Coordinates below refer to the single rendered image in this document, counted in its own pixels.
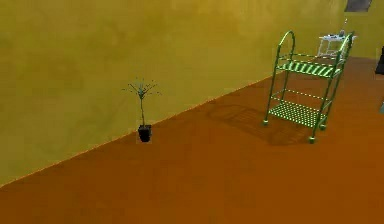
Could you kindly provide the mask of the green metal shelf cart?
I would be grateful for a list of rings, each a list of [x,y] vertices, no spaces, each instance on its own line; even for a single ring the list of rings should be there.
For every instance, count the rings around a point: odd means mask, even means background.
[[[323,36],[321,41],[326,40],[329,42],[329,45],[331,42],[340,42],[340,46],[336,50],[325,53],[320,51],[320,46],[316,55],[308,55],[295,52],[295,34],[292,30],[287,31],[281,38],[276,50],[263,124],[267,126],[269,124],[269,116],[272,115],[306,126],[312,129],[308,141],[310,144],[314,144],[316,132],[327,128],[329,113],[355,39],[354,31],[343,35]],[[287,84],[292,73],[326,80],[327,86],[324,94],[316,96],[289,89]],[[287,93],[312,97],[320,101],[320,106],[313,108],[286,100],[285,95]]]

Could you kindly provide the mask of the black furniture piece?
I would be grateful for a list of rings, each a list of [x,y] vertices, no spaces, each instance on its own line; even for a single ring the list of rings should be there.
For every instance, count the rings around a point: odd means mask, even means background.
[[[384,75],[384,46],[382,47],[381,56],[375,69],[376,74]]]

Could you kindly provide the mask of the grey framed wall picture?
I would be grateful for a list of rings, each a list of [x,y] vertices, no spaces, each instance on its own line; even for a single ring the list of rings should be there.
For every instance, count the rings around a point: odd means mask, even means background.
[[[372,0],[347,0],[345,12],[367,12]]]

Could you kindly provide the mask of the thin plant in black pot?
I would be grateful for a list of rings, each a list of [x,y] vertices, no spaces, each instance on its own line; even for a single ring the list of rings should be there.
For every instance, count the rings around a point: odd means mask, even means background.
[[[154,80],[146,82],[144,78],[136,77],[133,82],[122,88],[122,91],[133,93],[138,97],[141,122],[137,128],[137,133],[142,143],[148,143],[152,137],[152,125],[146,122],[144,100],[149,95],[161,95],[161,92],[156,90],[157,86],[158,84]]]

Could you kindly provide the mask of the white table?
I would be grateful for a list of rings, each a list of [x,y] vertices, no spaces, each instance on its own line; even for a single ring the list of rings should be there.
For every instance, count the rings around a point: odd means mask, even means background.
[[[356,38],[356,35],[353,35],[351,38],[349,38],[348,36],[339,35],[321,36],[317,56],[336,57],[337,53],[341,52],[341,58],[345,59],[348,56],[348,46],[353,45],[353,42]]]

